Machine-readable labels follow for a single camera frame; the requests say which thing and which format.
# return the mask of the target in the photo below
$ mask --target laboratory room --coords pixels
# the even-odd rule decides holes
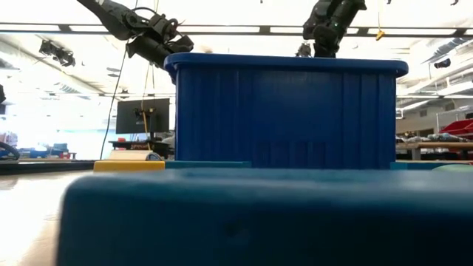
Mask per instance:
[[[471,265],[473,1],[0,1],[0,266]]]

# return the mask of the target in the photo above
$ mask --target computer monitor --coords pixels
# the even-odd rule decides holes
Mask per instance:
[[[116,133],[145,133],[143,111],[148,133],[169,131],[169,99],[152,99],[118,102]]]

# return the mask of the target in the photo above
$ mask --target table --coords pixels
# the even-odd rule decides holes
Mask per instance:
[[[411,150],[413,160],[421,160],[421,149],[435,148],[459,149],[462,151],[463,159],[468,160],[468,151],[473,150],[473,143],[423,142],[396,144],[397,150]]]

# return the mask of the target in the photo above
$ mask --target ceiling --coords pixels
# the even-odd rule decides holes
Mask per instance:
[[[135,7],[136,0],[117,1]],[[140,0],[138,6],[155,8],[159,13],[184,21],[184,24],[208,25],[288,25],[300,26],[307,19],[315,0]],[[361,11],[353,22],[357,27],[470,27],[473,25],[473,1],[460,0],[366,0],[368,10]],[[99,24],[100,21],[76,0],[9,1],[2,3],[0,22],[43,24]],[[298,36],[228,36],[193,35],[194,52],[211,49],[218,53],[243,55],[293,56],[302,42]],[[50,40],[74,52],[76,65],[62,67],[38,52],[41,42]],[[448,52],[452,65],[436,69],[428,61],[435,51],[452,39],[346,37],[341,43],[339,58],[398,59],[408,62],[410,74],[398,81],[398,105],[408,106],[419,101],[409,95],[434,95],[439,89],[465,83],[470,75],[472,46],[464,40]],[[39,35],[0,34],[0,58],[6,67],[0,68],[0,82],[6,83],[10,103],[23,103],[38,98],[55,104],[61,99],[92,101],[105,106],[110,97],[96,94],[112,93],[124,54],[123,41],[110,35]],[[135,97],[157,93],[169,97],[175,93],[166,72],[146,71],[148,62],[134,56],[127,58],[120,78],[119,92],[126,90]],[[453,83],[446,79],[452,77]],[[462,95],[467,89],[459,91]]]

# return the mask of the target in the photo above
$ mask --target wall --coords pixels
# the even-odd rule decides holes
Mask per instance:
[[[396,133],[419,131],[424,129],[434,129],[437,133],[437,116],[439,112],[444,112],[443,107],[447,104],[447,101],[443,101],[438,106],[429,106],[427,108],[418,108],[411,112],[404,114],[404,119],[396,120]],[[455,108],[462,106],[473,105],[473,100],[455,100]],[[427,116],[421,117],[419,111],[427,109]],[[456,120],[456,115],[441,115],[439,117],[440,126],[448,126],[451,122]]]

